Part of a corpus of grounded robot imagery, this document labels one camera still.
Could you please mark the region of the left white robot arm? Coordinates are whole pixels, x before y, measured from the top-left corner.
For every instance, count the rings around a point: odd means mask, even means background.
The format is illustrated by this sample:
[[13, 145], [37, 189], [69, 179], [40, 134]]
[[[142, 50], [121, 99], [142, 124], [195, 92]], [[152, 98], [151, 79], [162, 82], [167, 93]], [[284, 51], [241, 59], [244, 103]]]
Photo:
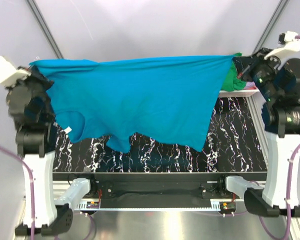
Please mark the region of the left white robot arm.
[[87, 178], [77, 178], [59, 199], [54, 199], [57, 127], [47, 94], [53, 82], [35, 66], [14, 68], [10, 76], [12, 83], [6, 86], [6, 102], [16, 129], [17, 153], [26, 183], [24, 218], [14, 233], [31, 239], [36, 234], [57, 236], [70, 229], [76, 205], [84, 196], [93, 198], [98, 186]]

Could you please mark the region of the blue t shirt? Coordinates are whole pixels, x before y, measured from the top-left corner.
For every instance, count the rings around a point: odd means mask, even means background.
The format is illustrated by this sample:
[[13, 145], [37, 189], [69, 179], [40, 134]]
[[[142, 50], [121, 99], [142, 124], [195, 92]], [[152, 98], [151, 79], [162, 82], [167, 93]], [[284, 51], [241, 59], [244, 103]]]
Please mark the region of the blue t shirt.
[[128, 153], [141, 134], [162, 144], [204, 147], [232, 55], [154, 57], [95, 62], [37, 60], [50, 81], [57, 124], [71, 142], [109, 136], [108, 147]]

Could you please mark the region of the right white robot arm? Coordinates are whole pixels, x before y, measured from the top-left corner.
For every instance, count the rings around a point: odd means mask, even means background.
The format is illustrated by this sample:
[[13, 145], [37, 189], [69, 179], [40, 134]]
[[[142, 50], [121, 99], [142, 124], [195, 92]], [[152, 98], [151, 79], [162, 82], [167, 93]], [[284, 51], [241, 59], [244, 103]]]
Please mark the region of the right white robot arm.
[[233, 58], [239, 79], [254, 82], [265, 99], [261, 116], [268, 145], [267, 176], [265, 185], [257, 186], [228, 175], [217, 192], [225, 199], [237, 195], [253, 215], [300, 218], [300, 58], [282, 62], [282, 52], [282, 48], [261, 48]]

